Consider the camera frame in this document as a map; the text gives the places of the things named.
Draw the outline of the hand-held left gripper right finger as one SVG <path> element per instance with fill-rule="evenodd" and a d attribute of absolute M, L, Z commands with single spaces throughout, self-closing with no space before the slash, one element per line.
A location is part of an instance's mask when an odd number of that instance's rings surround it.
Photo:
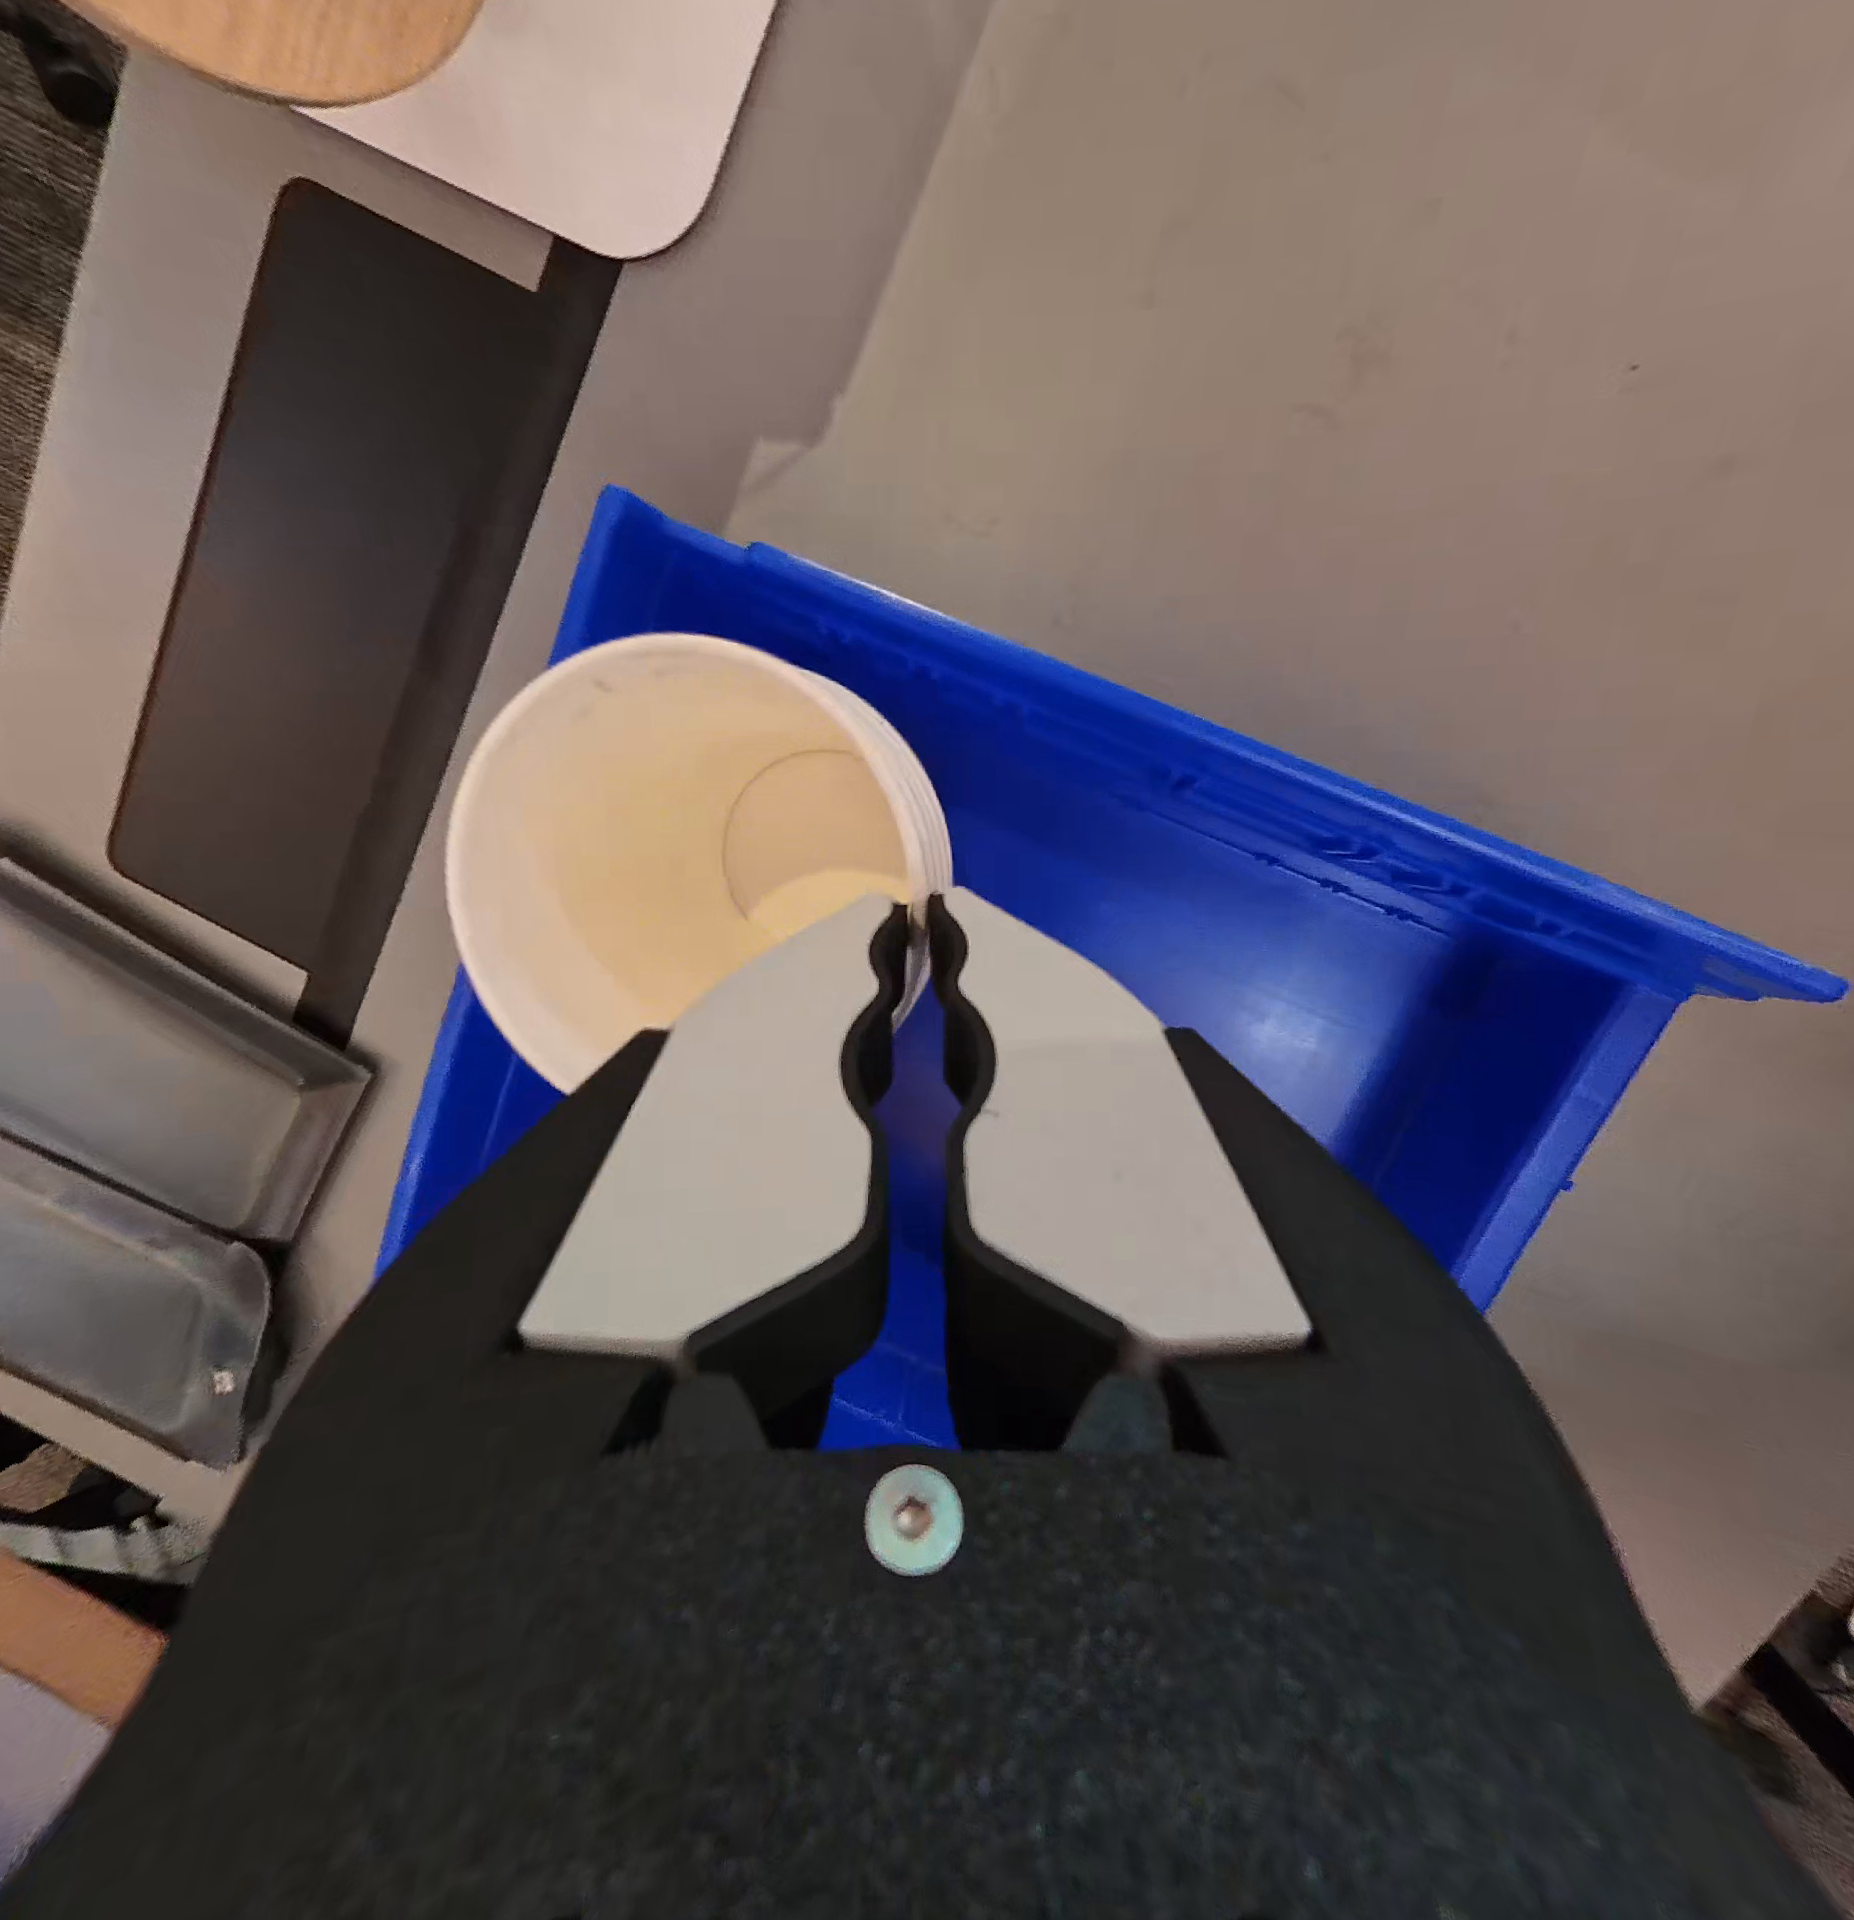
<path fill-rule="evenodd" d="M 1108 1379 L 1307 1349 L 1170 1032 L 980 893 L 932 897 L 926 934 L 957 1104 L 942 1233 L 957 1446 L 1053 1450 Z"/>

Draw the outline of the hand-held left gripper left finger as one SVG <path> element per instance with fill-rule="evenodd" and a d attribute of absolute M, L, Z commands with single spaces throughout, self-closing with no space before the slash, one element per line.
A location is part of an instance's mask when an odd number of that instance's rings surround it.
<path fill-rule="evenodd" d="M 877 1104 L 914 923 L 862 895 L 769 949 L 663 1034 L 519 1318 L 525 1349 L 726 1379 L 818 1440 L 889 1307 Z"/>

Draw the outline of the blue plastic bin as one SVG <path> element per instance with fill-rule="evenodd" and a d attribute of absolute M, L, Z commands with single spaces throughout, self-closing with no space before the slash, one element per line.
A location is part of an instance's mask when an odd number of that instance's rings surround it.
<path fill-rule="evenodd" d="M 1489 1308 L 1674 1011 L 1847 982 L 1604 876 L 607 487 L 549 665 L 737 641 L 880 709 L 954 872 L 1202 1032 Z"/>

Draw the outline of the white paper cup green band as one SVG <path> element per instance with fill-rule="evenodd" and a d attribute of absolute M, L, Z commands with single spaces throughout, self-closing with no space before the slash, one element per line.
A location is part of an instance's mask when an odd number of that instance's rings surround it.
<path fill-rule="evenodd" d="M 472 747 L 445 843 L 453 946 L 549 1087 L 576 1091 L 851 901 L 904 905 L 822 864 L 819 747 L 835 733 L 797 669 L 702 632 L 604 641 Z"/>

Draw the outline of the grey metal tray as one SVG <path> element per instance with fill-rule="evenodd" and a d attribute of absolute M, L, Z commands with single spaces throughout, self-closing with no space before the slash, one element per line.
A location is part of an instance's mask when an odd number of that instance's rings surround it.
<path fill-rule="evenodd" d="M 373 1069 L 0 856 L 0 1132 L 292 1241 Z"/>
<path fill-rule="evenodd" d="M 244 1241 L 0 1135 L 0 1372 L 230 1468 L 267 1399 L 270 1272 Z"/>

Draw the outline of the wooden desk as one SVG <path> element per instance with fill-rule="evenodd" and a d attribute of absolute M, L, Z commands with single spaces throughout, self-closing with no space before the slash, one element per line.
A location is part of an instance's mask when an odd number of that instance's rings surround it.
<path fill-rule="evenodd" d="M 166 1637 L 0 1548 L 0 1669 L 116 1730 Z"/>

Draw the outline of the white board stand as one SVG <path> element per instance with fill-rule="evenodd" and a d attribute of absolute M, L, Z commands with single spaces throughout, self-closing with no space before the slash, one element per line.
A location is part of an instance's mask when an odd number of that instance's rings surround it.
<path fill-rule="evenodd" d="M 699 219 L 773 2 L 488 2 L 445 64 L 304 115 L 616 261 Z"/>

